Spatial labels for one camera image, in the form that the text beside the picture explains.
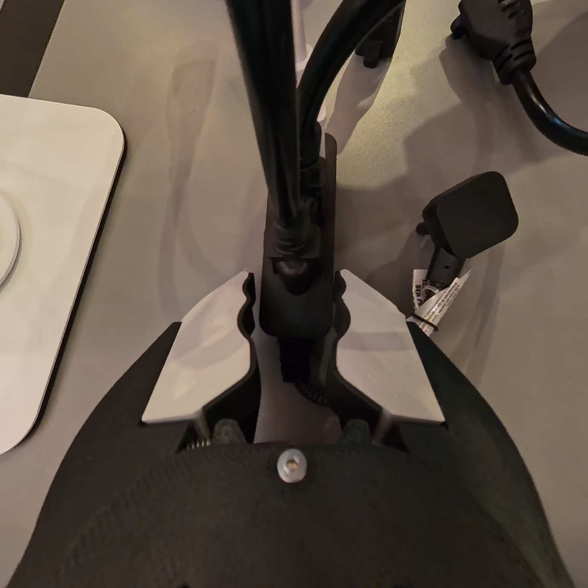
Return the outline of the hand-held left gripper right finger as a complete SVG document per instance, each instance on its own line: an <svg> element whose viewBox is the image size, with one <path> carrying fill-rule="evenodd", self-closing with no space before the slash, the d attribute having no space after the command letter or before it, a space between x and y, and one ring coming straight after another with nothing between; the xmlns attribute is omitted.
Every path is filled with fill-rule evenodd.
<svg viewBox="0 0 588 588"><path fill-rule="evenodd" d="M399 423L445 424L405 315L346 269L334 275L333 327L325 396L342 431L362 421L382 443Z"/></svg>

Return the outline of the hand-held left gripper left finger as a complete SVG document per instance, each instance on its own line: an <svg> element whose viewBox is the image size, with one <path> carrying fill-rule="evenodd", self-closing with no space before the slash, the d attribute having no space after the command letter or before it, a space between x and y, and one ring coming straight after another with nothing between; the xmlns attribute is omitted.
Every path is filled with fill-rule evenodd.
<svg viewBox="0 0 588 588"><path fill-rule="evenodd" d="M142 423L192 422L203 442L231 419L254 442L261 403L255 298L254 274L240 272L183 317Z"/></svg>

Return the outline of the black power strip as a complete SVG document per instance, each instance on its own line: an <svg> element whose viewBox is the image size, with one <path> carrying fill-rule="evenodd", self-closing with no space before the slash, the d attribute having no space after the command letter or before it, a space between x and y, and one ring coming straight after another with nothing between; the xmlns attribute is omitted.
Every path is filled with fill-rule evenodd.
<svg viewBox="0 0 588 588"><path fill-rule="evenodd" d="M270 253L273 237L272 211L266 208L263 236L263 262L259 287L259 324L276 338L324 337L332 325L334 282L334 236L336 215L336 140L325 134L325 156L319 158L322 186L318 197L320 212L320 275L301 295L290 294L272 267Z"/></svg>

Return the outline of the white board with black edge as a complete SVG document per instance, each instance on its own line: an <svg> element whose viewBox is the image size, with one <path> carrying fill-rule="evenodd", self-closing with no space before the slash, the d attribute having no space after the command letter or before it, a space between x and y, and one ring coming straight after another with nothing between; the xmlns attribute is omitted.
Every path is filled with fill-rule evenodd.
<svg viewBox="0 0 588 588"><path fill-rule="evenodd" d="M1 454L38 420L124 147L104 111L1 95Z"/></svg>

